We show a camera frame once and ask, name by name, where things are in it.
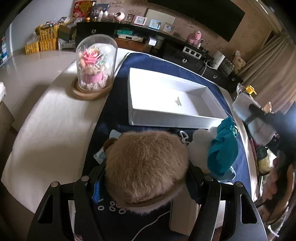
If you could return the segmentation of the white router device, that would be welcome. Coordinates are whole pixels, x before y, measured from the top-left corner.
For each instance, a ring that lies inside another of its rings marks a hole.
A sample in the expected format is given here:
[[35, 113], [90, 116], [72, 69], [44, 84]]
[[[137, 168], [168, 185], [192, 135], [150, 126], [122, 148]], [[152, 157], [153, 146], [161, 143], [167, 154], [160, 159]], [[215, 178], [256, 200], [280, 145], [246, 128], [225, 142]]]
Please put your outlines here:
[[212, 68], [214, 69], [218, 69], [218, 67], [221, 65], [221, 63], [223, 62], [223, 60], [225, 59], [225, 55], [222, 54], [220, 51], [216, 51], [216, 53], [213, 56], [213, 65]]

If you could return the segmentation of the navy blue cloth mat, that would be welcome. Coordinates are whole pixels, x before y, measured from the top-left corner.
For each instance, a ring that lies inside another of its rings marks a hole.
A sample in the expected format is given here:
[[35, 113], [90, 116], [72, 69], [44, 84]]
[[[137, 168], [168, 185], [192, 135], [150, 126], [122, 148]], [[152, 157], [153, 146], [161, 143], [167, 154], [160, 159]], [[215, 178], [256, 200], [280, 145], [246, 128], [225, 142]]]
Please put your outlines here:
[[209, 129], [233, 118], [238, 130], [235, 181], [251, 191], [245, 128], [231, 110], [228, 93], [189, 70], [142, 53], [130, 53], [121, 63], [112, 90], [98, 118], [88, 147], [83, 173], [98, 165], [94, 155], [110, 132]]

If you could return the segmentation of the white cardboard box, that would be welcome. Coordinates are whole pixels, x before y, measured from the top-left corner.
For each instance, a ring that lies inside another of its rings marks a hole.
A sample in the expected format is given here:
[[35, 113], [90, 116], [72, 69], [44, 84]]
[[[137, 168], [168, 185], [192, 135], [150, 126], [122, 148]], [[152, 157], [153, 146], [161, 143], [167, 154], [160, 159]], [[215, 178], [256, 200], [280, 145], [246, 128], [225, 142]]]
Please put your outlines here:
[[131, 126], [210, 129], [229, 117], [205, 85], [150, 70], [130, 68], [127, 99]]

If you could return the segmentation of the black wall television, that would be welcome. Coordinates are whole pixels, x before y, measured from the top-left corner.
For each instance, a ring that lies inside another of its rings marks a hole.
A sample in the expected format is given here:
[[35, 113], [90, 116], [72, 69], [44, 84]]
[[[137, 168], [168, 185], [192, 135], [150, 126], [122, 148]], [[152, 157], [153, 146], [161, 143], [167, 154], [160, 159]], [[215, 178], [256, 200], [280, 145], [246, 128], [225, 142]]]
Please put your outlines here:
[[245, 12], [230, 0], [155, 0], [149, 1], [196, 20], [230, 41]]

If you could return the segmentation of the brown picture frame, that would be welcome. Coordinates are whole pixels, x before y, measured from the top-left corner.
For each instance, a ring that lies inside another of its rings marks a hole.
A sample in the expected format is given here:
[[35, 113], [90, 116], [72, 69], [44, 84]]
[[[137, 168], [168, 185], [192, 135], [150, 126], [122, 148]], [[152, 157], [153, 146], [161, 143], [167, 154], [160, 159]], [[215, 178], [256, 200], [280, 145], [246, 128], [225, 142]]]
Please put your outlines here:
[[175, 32], [176, 27], [172, 24], [165, 23], [162, 32], [168, 35], [173, 35]]

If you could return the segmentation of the glass dome with pink rose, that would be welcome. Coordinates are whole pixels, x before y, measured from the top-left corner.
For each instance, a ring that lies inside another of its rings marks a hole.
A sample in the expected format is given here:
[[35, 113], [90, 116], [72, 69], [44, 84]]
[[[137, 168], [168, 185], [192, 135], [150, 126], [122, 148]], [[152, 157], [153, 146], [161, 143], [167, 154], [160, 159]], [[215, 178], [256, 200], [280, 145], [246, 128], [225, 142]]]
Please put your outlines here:
[[78, 88], [85, 93], [99, 92], [114, 79], [118, 45], [103, 34], [83, 39], [76, 48]]

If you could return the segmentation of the blue picture frame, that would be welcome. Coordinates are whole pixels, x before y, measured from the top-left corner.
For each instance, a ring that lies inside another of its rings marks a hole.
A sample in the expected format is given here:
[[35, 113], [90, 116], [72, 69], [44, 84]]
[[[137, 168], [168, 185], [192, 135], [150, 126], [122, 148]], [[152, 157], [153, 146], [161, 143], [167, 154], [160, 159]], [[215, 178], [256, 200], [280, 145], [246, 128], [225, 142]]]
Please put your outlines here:
[[154, 30], [159, 30], [161, 27], [161, 22], [158, 20], [153, 20], [151, 19], [150, 23], [149, 23], [149, 28], [150, 29], [154, 29]]

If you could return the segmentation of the yellow toy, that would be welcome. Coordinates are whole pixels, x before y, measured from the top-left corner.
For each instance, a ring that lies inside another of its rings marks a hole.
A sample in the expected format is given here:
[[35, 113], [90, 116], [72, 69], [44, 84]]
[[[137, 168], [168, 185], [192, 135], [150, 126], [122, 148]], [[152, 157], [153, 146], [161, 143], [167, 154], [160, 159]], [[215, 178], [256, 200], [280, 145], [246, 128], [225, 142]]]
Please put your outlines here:
[[252, 96], [252, 94], [257, 95], [255, 89], [251, 86], [251, 85], [247, 85], [247, 87], [245, 87], [245, 91], [247, 94], [249, 94], [250, 96]]

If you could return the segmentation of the red decorative box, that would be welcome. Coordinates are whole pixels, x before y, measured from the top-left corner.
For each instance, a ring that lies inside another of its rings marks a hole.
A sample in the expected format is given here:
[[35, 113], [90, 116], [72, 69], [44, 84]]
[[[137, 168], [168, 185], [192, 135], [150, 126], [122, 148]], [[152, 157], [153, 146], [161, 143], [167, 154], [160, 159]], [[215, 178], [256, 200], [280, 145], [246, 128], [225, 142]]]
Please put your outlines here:
[[87, 18], [91, 15], [93, 4], [96, 1], [75, 1], [72, 17], [73, 18]]

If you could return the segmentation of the white power strip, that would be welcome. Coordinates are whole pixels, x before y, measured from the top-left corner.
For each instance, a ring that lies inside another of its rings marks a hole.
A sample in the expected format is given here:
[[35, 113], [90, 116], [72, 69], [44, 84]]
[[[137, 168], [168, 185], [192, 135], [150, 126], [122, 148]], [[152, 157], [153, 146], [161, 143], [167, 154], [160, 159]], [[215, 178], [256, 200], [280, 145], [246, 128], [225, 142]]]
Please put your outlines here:
[[201, 53], [199, 53], [198, 51], [195, 51], [187, 46], [184, 47], [183, 53], [190, 55], [191, 57], [194, 57], [196, 59], [201, 59], [201, 57], [202, 57]]

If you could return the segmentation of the round wooden dome base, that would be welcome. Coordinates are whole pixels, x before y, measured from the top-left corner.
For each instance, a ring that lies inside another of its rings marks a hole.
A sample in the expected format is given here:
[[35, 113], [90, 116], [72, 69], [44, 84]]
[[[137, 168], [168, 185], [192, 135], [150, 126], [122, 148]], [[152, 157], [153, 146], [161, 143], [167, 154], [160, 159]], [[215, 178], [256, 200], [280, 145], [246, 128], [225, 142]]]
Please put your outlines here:
[[87, 92], [79, 87], [78, 78], [75, 78], [71, 83], [72, 95], [78, 100], [99, 100], [106, 97], [112, 90], [112, 80], [107, 80], [107, 85], [98, 92]]

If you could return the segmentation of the black tv cabinet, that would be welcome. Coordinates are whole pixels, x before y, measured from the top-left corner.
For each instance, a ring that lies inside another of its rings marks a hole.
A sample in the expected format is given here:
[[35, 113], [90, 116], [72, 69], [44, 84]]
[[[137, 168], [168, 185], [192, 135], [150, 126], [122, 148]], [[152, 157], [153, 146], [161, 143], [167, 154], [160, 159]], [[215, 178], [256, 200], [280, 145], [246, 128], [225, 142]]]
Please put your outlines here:
[[[229, 93], [233, 93], [236, 90], [237, 84], [243, 83], [242, 79], [234, 72], [225, 75], [221, 70], [213, 69], [213, 54], [210, 54], [208, 50], [202, 47], [197, 48], [179, 37], [147, 27], [111, 22], [81, 22], [76, 27], [75, 44], [78, 45], [86, 37], [95, 34], [104, 34], [116, 39], [118, 38], [117, 32], [119, 30], [132, 31], [134, 34], [143, 37], [143, 44], [147, 43], [149, 39], [155, 39], [157, 43], [148, 51], [150, 55], [191, 70], [226, 89]], [[183, 53], [185, 46], [201, 53], [201, 59], [196, 59]]]

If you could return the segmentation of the white and teal plush toy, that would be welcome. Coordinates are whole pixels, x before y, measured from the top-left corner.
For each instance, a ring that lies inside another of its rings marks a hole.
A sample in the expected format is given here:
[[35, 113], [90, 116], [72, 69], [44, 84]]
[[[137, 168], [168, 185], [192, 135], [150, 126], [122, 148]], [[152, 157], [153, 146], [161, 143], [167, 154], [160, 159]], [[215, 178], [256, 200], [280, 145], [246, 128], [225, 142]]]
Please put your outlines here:
[[192, 141], [187, 145], [189, 160], [203, 173], [212, 175], [220, 182], [232, 181], [236, 176], [232, 165], [239, 152], [237, 135], [231, 117], [209, 130], [196, 130]]

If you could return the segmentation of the pink picture frame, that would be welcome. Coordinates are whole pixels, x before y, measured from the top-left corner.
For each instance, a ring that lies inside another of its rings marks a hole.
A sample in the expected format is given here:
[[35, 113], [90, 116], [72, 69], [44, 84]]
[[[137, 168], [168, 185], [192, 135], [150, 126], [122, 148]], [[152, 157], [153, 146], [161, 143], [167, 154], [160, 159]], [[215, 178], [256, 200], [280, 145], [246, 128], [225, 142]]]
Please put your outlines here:
[[136, 16], [134, 20], [134, 25], [144, 26], [147, 21], [147, 18], [144, 16]]

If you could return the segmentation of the brown plush toy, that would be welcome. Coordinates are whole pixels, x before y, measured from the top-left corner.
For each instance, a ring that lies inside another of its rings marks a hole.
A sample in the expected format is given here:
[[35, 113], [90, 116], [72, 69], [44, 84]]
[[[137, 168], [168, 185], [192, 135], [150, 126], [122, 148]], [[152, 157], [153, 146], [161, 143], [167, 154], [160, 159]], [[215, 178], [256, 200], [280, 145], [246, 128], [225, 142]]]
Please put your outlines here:
[[124, 132], [103, 145], [106, 187], [125, 210], [150, 213], [185, 186], [188, 151], [180, 137], [166, 131]]

